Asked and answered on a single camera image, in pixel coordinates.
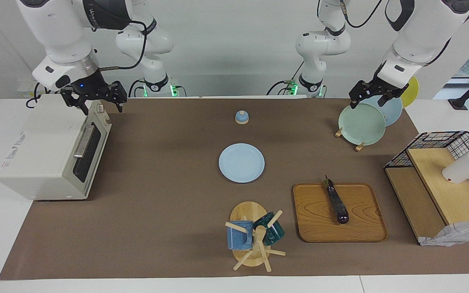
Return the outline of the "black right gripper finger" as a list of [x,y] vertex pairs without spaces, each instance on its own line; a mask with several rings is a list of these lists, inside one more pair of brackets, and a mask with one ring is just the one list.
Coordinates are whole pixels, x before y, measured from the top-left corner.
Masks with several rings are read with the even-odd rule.
[[122,113],[124,104],[128,102],[128,94],[121,82],[115,81],[110,85],[110,98],[119,113]]
[[71,87],[64,87],[60,89],[60,94],[67,107],[76,107],[83,111],[84,115],[89,115],[88,107],[85,105],[86,97],[80,96]]

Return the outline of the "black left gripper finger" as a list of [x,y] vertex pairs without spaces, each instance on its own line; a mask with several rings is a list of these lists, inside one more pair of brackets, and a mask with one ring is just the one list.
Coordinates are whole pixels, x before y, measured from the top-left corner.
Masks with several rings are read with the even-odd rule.
[[356,108],[359,102],[370,98],[372,95],[370,94],[370,85],[368,82],[359,81],[357,82],[354,87],[348,93],[350,97],[350,107],[352,109]]
[[383,94],[383,107],[386,105],[390,106],[390,104],[394,104],[400,106],[400,108],[404,108],[402,102],[402,95],[404,91],[392,91]]

